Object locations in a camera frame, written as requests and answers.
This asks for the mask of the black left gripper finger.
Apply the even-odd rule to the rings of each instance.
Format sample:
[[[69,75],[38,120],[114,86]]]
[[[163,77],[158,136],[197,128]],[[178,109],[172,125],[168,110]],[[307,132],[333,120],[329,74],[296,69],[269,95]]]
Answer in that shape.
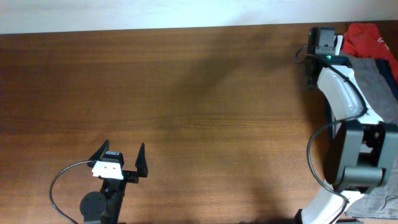
[[[137,155],[135,167],[137,169],[137,174],[139,177],[146,178],[148,176],[148,166],[146,161],[146,151],[145,151],[145,144],[142,143],[139,149],[139,153]]]
[[[97,161],[102,160],[109,149],[109,140],[105,140],[102,146],[89,158],[88,166],[94,167]]]

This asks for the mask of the grey shorts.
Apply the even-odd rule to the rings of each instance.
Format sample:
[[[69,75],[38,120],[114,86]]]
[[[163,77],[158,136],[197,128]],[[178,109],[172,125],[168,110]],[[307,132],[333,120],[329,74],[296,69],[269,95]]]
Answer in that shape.
[[[397,124],[397,100],[379,73],[375,59],[344,56],[349,58],[356,82],[372,109],[385,122]],[[387,184],[359,199],[347,209],[346,214],[356,218],[397,219],[397,158],[394,159]]]

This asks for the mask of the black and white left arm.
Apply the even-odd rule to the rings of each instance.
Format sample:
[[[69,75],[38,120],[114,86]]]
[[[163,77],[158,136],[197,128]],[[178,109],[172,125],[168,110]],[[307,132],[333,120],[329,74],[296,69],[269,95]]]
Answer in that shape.
[[[85,223],[117,223],[127,184],[137,184],[148,176],[145,144],[141,144],[136,158],[136,170],[124,170],[124,157],[109,150],[109,140],[89,158],[93,177],[103,181],[101,189],[86,194],[80,202]]]

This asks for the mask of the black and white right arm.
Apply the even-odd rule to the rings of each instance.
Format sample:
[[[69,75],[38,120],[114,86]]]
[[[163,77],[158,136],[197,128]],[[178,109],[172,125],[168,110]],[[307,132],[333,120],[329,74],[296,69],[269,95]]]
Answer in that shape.
[[[341,54],[346,46],[332,27],[312,27],[301,60],[307,85],[323,92],[330,107],[330,122],[308,140],[307,162],[312,167],[311,148],[324,130],[331,146],[323,162],[324,179],[315,180],[321,189],[294,218],[295,223],[339,223],[357,200],[387,184],[397,157],[397,122],[387,122],[373,109],[376,96],[367,91],[371,75],[358,60]]]

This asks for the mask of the red garment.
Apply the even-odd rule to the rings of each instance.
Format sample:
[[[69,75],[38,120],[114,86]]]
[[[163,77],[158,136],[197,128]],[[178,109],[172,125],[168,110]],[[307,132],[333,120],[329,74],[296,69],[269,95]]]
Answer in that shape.
[[[353,23],[343,34],[342,52],[357,58],[384,59],[389,62],[397,83],[397,59],[373,23]]]

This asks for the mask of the navy blue garment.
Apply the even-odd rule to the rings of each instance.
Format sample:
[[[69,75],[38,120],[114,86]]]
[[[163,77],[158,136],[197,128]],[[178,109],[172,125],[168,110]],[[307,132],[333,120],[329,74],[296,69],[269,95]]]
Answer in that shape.
[[[390,64],[384,59],[375,59],[375,63],[379,73],[384,77],[385,81],[389,85],[391,92],[396,100],[398,100],[397,83],[392,75]]]

